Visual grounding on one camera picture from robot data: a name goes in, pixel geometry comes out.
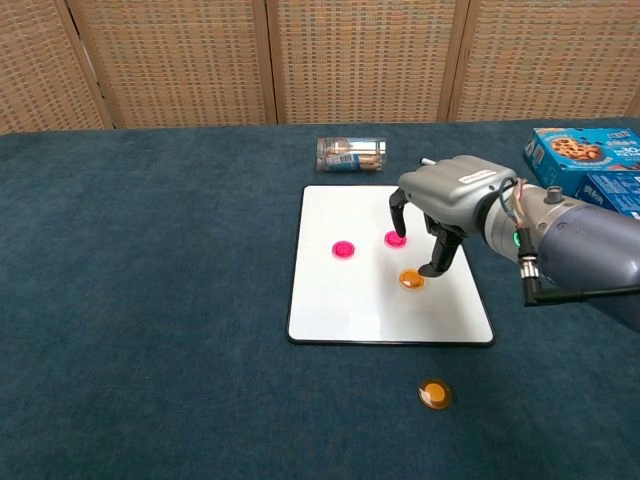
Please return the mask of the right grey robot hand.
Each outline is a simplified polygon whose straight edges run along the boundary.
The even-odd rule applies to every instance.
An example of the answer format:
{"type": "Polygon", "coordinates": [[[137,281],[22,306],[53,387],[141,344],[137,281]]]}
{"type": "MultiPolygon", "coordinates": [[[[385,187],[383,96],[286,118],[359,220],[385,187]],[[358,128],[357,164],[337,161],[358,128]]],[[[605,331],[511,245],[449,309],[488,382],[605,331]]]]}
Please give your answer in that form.
{"type": "Polygon", "coordinates": [[[404,207],[411,204],[424,216],[427,232],[435,237],[430,261],[418,272],[426,278],[446,273],[463,241],[484,230],[499,188],[515,183],[514,170],[471,155],[458,155],[423,165],[400,176],[389,197],[396,234],[404,238],[404,207]]]}

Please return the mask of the white magnetic whiteboard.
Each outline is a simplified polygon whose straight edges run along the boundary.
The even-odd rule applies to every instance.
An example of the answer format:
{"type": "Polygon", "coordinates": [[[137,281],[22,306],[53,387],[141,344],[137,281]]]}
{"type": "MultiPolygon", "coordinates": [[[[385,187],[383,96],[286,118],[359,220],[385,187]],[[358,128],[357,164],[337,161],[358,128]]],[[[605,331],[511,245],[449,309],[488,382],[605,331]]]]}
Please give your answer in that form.
{"type": "Polygon", "coordinates": [[[489,345],[494,332],[463,250],[443,276],[404,289],[402,270],[426,264],[435,243],[422,212],[404,209],[407,242],[390,248],[393,185],[303,190],[288,336],[297,343],[489,345]],[[336,258],[332,245],[354,244],[336,258]]]}

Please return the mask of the clear plastic snack jar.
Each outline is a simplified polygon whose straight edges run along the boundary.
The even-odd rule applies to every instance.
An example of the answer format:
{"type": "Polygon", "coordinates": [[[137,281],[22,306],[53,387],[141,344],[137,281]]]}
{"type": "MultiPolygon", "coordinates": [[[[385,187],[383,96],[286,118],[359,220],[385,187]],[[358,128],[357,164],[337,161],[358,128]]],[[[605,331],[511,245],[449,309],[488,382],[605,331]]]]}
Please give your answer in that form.
{"type": "Polygon", "coordinates": [[[387,153],[382,137],[319,137],[316,167],[326,172],[374,172],[383,169],[387,153]]]}

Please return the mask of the blue chocolate chip cookie box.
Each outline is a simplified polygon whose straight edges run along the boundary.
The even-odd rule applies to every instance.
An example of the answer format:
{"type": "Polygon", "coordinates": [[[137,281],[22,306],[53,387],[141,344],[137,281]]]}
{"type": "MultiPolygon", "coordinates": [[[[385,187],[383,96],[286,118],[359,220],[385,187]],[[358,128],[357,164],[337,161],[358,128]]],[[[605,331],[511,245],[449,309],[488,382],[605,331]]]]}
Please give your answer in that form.
{"type": "Polygon", "coordinates": [[[541,186],[573,194],[589,173],[640,171],[640,136],[629,128],[535,128],[524,159],[541,186]]]}

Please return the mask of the blue Oreo box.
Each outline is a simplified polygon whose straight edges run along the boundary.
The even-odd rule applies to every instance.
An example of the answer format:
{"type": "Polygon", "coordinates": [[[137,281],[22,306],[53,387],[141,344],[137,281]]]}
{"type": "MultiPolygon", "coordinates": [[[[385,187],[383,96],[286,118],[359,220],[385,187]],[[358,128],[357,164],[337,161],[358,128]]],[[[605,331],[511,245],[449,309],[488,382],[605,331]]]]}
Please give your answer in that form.
{"type": "Polygon", "coordinates": [[[589,173],[575,197],[640,221],[640,172],[589,173]]]}

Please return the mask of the woven wooden folding screen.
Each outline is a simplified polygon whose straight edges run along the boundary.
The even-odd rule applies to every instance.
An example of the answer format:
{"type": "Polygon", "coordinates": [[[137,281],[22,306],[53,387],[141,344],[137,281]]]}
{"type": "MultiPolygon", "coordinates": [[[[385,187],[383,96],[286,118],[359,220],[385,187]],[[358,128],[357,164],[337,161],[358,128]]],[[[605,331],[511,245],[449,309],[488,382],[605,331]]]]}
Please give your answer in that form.
{"type": "Polygon", "coordinates": [[[640,117],[640,0],[0,0],[0,134],[640,117]]]}

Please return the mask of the dark blue table cloth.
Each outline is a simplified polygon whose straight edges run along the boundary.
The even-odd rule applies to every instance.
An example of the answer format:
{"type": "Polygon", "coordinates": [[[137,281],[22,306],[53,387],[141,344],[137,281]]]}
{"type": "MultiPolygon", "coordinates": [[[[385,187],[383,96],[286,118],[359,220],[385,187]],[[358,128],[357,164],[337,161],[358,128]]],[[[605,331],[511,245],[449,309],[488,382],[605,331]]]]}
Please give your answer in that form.
{"type": "Polygon", "coordinates": [[[491,347],[286,338],[319,137],[386,138],[392,183],[458,154],[528,176],[532,127],[0,136],[0,480],[640,480],[640,335],[524,307],[478,238],[491,347]]]}

